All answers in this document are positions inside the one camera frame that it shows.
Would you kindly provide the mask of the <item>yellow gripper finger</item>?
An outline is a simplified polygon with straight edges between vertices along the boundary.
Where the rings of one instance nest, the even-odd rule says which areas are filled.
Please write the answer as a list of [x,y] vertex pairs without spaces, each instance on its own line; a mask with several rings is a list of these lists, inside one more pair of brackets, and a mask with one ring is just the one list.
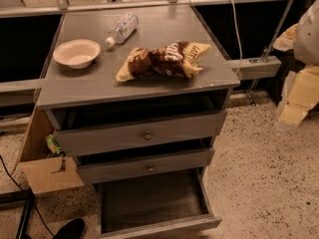
[[278,51],[286,52],[294,48],[295,31],[298,24],[294,24],[284,31],[273,43],[273,48]]
[[299,73],[289,72],[277,109],[275,127],[290,130],[306,118],[319,104],[319,67],[306,65]]

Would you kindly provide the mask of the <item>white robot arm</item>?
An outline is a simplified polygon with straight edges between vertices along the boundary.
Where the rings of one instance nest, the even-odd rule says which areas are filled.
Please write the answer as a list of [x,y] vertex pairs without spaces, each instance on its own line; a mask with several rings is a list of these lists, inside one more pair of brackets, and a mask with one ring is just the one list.
[[275,40],[273,48],[293,50],[294,58],[305,64],[299,73],[290,72],[284,83],[276,125],[284,131],[297,127],[319,104],[319,0]]

